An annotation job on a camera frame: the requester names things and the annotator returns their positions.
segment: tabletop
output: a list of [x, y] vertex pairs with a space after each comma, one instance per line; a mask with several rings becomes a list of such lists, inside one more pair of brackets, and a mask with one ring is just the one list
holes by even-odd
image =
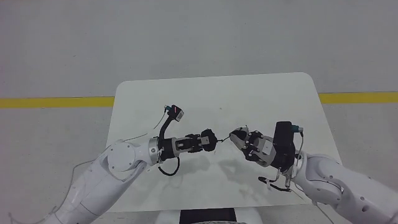
[[[165, 105], [184, 111], [173, 121], [165, 138], [200, 134], [210, 128], [218, 139], [241, 126], [274, 135], [278, 121], [291, 121], [304, 128], [303, 150], [322, 153], [341, 161], [315, 85], [306, 73], [236, 75], [227, 77], [177, 78], [123, 82], [116, 90], [107, 146], [118, 139], [140, 143], [159, 135], [153, 127]], [[301, 139], [295, 136], [295, 145]], [[177, 174], [167, 177], [157, 166], [148, 170], [126, 190], [109, 212], [180, 210], [193, 208], [258, 207], [310, 203], [303, 193], [267, 190], [259, 176], [274, 178], [276, 169], [263, 168], [244, 159], [229, 140], [215, 152], [181, 154]], [[176, 159], [161, 167], [173, 172]], [[284, 179], [279, 179], [283, 187]]]

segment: black cable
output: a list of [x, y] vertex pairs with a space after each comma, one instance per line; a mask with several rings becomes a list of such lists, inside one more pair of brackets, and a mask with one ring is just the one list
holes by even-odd
[[177, 157], [177, 168], [173, 173], [171, 173], [171, 174], [167, 173], [166, 171], [162, 170], [162, 168], [160, 168], [160, 166], [158, 168], [159, 168], [160, 172], [163, 173], [163, 175], [167, 175], [167, 176], [171, 177], [171, 176], [175, 175], [177, 173], [178, 169], [180, 168], [180, 157]]

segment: small object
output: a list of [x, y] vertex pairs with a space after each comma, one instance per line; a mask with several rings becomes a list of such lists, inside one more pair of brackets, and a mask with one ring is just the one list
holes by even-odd
[[294, 133], [302, 133], [304, 131], [303, 127], [292, 125], [292, 132]]
[[167, 114], [173, 118], [174, 120], [176, 120], [177, 122], [180, 122], [182, 116], [184, 116], [184, 112], [181, 110], [181, 108], [179, 108], [176, 105], [172, 105], [170, 107], [170, 109], [168, 110]]
[[272, 150], [272, 142], [266, 139], [264, 143], [264, 147], [262, 148], [262, 153], [270, 155]]

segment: yellow line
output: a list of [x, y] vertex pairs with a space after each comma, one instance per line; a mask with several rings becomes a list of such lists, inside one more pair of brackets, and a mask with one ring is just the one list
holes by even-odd
[[323, 104], [398, 103], [398, 92], [320, 93]]
[[0, 108], [112, 107], [114, 97], [0, 98]]
[[[319, 93], [322, 104], [398, 103], [398, 92]], [[112, 107], [114, 97], [0, 98], [0, 108]]]

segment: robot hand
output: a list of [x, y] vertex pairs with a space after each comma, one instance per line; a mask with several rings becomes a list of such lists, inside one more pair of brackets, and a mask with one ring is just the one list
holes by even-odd
[[280, 191], [290, 191], [290, 181], [314, 204], [330, 205], [337, 213], [352, 223], [398, 223], [398, 195], [395, 191], [373, 180], [353, 172], [327, 155], [310, 155], [295, 150], [294, 133], [303, 137], [303, 129], [290, 122], [278, 122], [274, 138], [248, 128], [235, 129], [230, 139], [243, 152], [246, 160], [260, 166], [272, 166], [286, 177], [281, 189], [268, 180], [264, 183]]

